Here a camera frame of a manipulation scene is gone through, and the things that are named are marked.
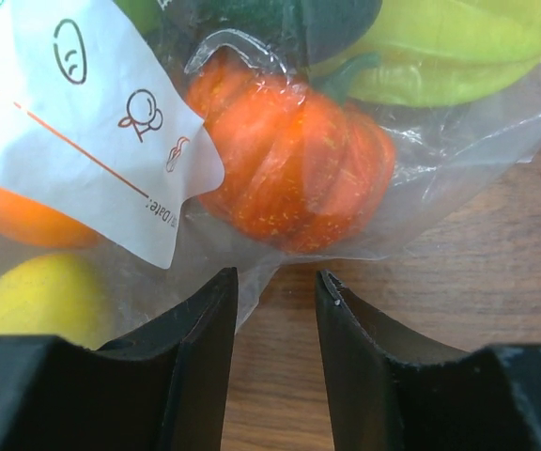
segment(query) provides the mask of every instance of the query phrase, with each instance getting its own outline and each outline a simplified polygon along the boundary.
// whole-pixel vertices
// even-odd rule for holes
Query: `white label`
[[[109,0],[0,2],[0,186],[169,268],[189,197],[224,169]]]

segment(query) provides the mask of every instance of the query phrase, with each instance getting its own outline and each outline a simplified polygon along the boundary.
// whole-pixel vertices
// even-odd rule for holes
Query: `wooden surface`
[[[280,270],[236,338],[223,451],[333,450],[313,300],[323,268],[464,350],[541,341],[541,151],[400,256]]]

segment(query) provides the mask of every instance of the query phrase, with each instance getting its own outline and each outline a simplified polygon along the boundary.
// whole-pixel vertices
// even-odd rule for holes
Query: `toy orange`
[[[39,247],[85,248],[98,233],[50,207],[0,188],[0,233]]]

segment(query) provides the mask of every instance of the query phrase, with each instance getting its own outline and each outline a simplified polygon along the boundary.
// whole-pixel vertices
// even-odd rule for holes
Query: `orange line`
[[[143,197],[149,198],[146,192],[140,190],[138,187],[130,183],[128,180],[126,180],[124,177],[122,177],[120,174],[114,171],[111,167],[107,166],[106,164],[99,161],[97,158],[95,158],[93,155],[91,155],[89,152],[81,148],[78,144],[74,143],[72,140],[68,139],[66,136],[64,136],[62,133],[60,133],[58,130],[56,130],[54,127],[49,125],[47,122],[45,122],[43,119],[32,113],[31,111],[28,111],[27,109],[23,108],[19,103],[16,101],[14,102],[14,106],[16,106],[19,110],[22,110],[28,114],[28,116],[33,119],[35,122],[37,122],[41,127],[47,129],[49,132],[53,133],[55,136],[60,138],[65,143],[73,146],[76,148],[79,152],[81,152],[83,155],[85,155],[89,160],[91,160],[93,163],[97,164],[101,168],[108,171],[110,174],[112,174],[114,177],[122,181],[124,184],[128,185],[129,187],[133,188],[134,191],[142,195]]]

